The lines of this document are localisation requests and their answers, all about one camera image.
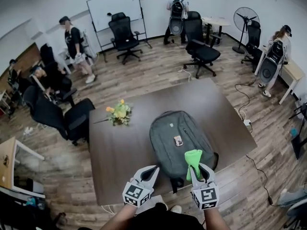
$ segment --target black cap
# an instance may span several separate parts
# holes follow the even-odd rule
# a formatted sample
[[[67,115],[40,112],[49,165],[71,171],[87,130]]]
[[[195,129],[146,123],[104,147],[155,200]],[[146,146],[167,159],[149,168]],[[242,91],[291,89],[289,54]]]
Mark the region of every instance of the black cap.
[[[67,16],[64,16],[59,20],[59,23],[64,25],[66,21],[70,21],[70,19]]]
[[[287,32],[291,32],[291,28],[288,25],[283,26]]]
[[[10,64],[14,64],[14,63],[16,63],[17,61],[15,60],[15,59],[11,59],[10,60]]]

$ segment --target green cloth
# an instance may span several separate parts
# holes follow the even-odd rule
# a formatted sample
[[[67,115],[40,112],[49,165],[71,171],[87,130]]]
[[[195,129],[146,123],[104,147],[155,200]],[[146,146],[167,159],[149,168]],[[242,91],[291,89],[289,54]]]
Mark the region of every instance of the green cloth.
[[[196,176],[198,179],[201,177],[201,171],[198,167],[200,160],[201,160],[202,150],[192,150],[187,151],[184,154],[184,158],[186,159],[186,162],[188,163],[188,173],[187,173],[187,180],[191,181],[191,173],[190,173],[190,166],[193,166],[196,172]]]

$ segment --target black backpack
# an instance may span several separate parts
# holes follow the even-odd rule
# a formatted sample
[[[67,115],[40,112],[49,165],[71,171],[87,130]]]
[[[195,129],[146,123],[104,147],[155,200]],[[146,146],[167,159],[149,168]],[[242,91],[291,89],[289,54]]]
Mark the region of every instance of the black backpack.
[[[188,164],[185,152],[202,150],[201,163],[213,170],[217,166],[218,154],[212,151],[211,145],[196,121],[184,111],[168,111],[157,117],[149,131],[152,147],[163,171],[170,177],[173,192],[183,187]],[[182,144],[176,145],[175,137],[180,136]]]

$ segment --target wooden table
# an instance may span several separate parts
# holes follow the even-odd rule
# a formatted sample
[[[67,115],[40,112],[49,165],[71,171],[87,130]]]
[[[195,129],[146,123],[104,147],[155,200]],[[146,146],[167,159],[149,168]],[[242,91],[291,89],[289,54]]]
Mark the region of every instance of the wooden table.
[[[262,65],[263,59],[265,57],[265,54],[268,51],[268,48],[266,46],[262,46],[260,49],[262,50],[262,54],[261,54],[259,63],[257,65],[257,68],[255,70],[255,76],[257,76],[260,70],[260,67]],[[279,101],[279,104],[283,103],[283,101],[285,100],[285,98],[288,96],[290,92],[291,94],[294,93],[294,88],[296,87],[297,83],[305,76],[302,69],[293,60],[290,60],[287,65],[284,65],[282,68],[282,71],[286,72],[292,78],[292,82],[288,90],[286,91],[286,93],[283,95],[282,99]]]
[[[0,186],[27,195],[45,198],[45,195],[43,194],[30,192],[14,185],[14,166],[15,163],[20,163],[18,160],[15,159],[17,148],[25,150],[26,152],[32,154],[33,156],[37,157],[40,160],[45,160],[43,156],[29,149],[23,143],[16,140],[15,137],[12,137],[9,140],[1,143],[0,144]]]
[[[90,112],[90,154],[99,205],[122,203],[126,182],[138,169],[157,164],[149,129],[163,112],[183,110],[195,118],[220,155],[216,171],[257,147],[233,106],[209,78],[132,97],[126,102],[133,104],[129,126],[99,122],[106,118],[105,108]],[[169,178],[162,171],[154,190],[155,195],[172,191]]]
[[[230,22],[224,18],[211,18],[211,17],[202,17],[202,24],[207,24],[207,33],[206,33],[206,44],[209,44],[209,35],[210,35],[210,27],[211,25],[218,25],[219,26],[219,34],[218,36],[222,35],[222,27],[223,26],[230,26]]]

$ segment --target standing fan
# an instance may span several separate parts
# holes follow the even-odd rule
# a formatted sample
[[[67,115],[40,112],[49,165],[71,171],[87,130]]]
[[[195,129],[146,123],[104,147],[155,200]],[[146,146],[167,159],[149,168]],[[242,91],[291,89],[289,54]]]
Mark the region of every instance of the standing fan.
[[[242,7],[236,10],[234,14],[234,23],[236,27],[242,32],[239,47],[233,46],[232,49],[239,54],[244,54],[245,51],[241,49],[243,33],[248,32],[248,25],[251,24],[251,21],[257,21],[259,23],[259,17],[255,11],[250,8]]]

